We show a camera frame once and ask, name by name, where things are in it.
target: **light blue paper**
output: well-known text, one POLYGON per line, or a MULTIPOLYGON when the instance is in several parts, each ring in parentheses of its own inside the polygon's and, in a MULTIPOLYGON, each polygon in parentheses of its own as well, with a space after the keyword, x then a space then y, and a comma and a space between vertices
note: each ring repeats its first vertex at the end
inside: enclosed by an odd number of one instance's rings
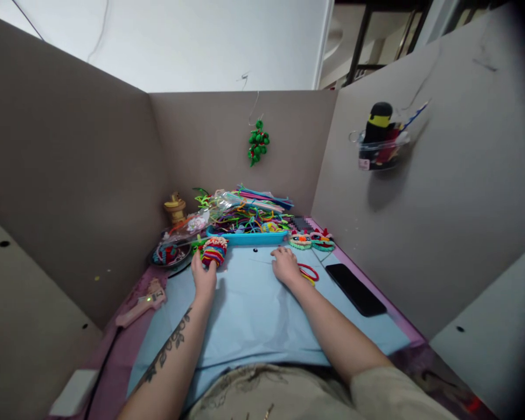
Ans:
MULTIPOLYGON (((304 363, 330 366, 297 300, 272 273, 275 246, 230 247, 218 269, 218 285, 204 347, 185 409, 225 371, 251 363, 304 363)), ((385 353, 410 344, 389 315, 363 317, 333 282, 324 265, 337 258, 317 250, 292 248, 297 260, 319 274, 317 290, 385 353)), ((155 313, 128 383, 132 392, 194 298, 190 268, 167 281, 167 302, 155 313)))

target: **hand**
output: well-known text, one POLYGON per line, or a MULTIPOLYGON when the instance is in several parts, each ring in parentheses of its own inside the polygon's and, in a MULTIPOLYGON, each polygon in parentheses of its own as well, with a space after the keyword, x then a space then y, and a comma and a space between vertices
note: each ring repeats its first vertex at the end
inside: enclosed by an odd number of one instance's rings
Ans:
POLYGON ((213 297, 214 291, 216 290, 216 261, 210 261, 208 271, 204 270, 204 266, 200 260, 200 252, 197 250, 192 257, 191 270, 194 285, 197 289, 197 296, 213 297))
POLYGON ((287 287, 293 282, 303 280, 302 274, 298 267, 298 258, 291 249, 278 247, 270 253, 276 260, 272 261, 272 271, 278 280, 287 287))

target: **pink tool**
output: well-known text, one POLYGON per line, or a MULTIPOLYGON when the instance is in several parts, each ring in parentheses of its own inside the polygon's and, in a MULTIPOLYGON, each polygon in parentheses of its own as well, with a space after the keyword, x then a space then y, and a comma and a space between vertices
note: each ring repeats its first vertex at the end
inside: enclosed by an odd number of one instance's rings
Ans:
POLYGON ((117 327, 127 328, 150 308, 158 310, 163 302, 167 300, 163 287, 157 278, 153 278, 148 286, 148 294, 138 299, 138 303, 130 311, 119 315, 115 319, 117 327))

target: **hanging green ornament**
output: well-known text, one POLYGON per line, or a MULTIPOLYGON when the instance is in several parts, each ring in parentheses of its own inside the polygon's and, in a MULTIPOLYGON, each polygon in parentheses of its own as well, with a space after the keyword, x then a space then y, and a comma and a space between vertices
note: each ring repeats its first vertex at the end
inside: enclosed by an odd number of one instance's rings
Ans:
POLYGON ((251 166, 255 163, 260 162, 261 155, 265 155, 267 152, 267 147, 270 143, 268 133, 263 131, 263 122, 257 120, 255 123, 257 129, 251 130, 251 136, 249 137, 249 150, 247 156, 251 159, 251 166))

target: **beige clothing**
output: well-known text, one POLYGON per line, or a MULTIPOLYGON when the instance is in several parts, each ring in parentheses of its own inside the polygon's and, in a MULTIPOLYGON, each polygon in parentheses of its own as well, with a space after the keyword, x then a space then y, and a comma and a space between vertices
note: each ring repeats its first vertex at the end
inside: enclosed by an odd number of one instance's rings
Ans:
POLYGON ((363 372, 350 393, 299 367, 243 366, 221 376, 187 419, 456 420, 394 367, 363 372))

